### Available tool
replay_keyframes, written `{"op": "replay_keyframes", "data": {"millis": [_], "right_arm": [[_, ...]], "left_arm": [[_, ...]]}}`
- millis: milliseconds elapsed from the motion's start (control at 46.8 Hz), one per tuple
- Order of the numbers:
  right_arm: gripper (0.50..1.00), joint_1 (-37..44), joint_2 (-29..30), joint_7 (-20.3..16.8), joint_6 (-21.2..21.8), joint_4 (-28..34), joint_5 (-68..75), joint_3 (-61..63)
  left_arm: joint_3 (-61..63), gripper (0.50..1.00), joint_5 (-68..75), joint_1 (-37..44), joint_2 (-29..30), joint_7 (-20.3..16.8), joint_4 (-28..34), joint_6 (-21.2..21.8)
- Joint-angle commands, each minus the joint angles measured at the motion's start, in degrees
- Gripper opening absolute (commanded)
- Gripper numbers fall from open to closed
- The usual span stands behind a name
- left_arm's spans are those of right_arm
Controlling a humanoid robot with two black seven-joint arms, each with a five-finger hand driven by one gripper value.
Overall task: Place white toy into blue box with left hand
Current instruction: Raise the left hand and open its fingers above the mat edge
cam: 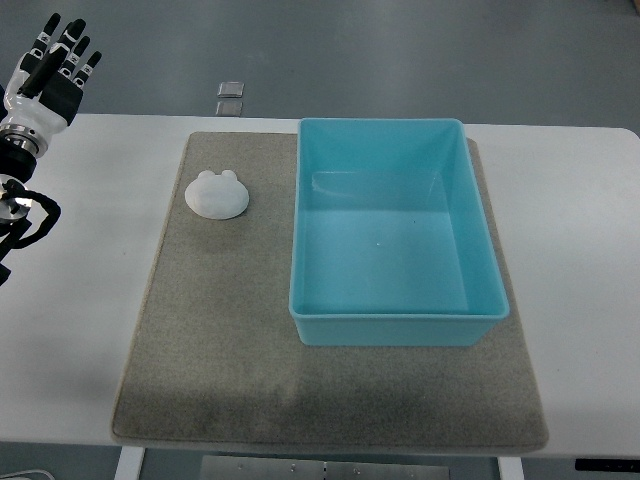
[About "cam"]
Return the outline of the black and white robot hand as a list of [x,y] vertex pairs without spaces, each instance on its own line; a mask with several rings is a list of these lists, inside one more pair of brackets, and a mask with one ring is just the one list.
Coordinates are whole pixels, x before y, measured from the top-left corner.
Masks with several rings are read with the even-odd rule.
[[52,14],[19,59],[3,96],[3,124],[51,136],[75,119],[102,53],[85,54],[90,38],[84,20],[73,20],[62,30],[60,22],[61,15]]

